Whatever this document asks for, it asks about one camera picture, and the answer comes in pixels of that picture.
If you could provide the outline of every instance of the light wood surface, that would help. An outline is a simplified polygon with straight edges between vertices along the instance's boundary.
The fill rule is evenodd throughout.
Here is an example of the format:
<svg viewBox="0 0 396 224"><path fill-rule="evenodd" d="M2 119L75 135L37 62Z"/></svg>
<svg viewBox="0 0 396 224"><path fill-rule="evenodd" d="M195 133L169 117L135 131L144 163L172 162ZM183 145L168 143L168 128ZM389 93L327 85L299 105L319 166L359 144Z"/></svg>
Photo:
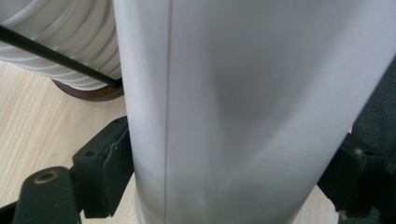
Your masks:
<svg viewBox="0 0 396 224"><path fill-rule="evenodd" d="M126 115L124 97L92 103L73 98L30 71L0 62L0 206L15 202L23 180L72 156L111 120ZM134 223L134 177L113 218L82 223ZM329 200L314 188L294 224L335 224Z"/></svg>

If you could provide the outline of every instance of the wooden table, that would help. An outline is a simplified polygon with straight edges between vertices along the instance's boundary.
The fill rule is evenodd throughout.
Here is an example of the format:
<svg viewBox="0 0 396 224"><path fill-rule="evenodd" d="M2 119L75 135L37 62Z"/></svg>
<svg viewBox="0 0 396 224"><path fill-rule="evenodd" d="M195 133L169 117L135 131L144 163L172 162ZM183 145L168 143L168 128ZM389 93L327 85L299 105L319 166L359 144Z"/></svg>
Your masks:
<svg viewBox="0 0 396 224"><path fill-rule="evenodd" d="M72 156L111 120L126 115L124 98L93 103L60 91L49 78L0 62L0 206L18 200L23 180ZM82 223L134 223L134 177L113 218ZM314 188L294 224L335 224L334 207Z"/></svg>

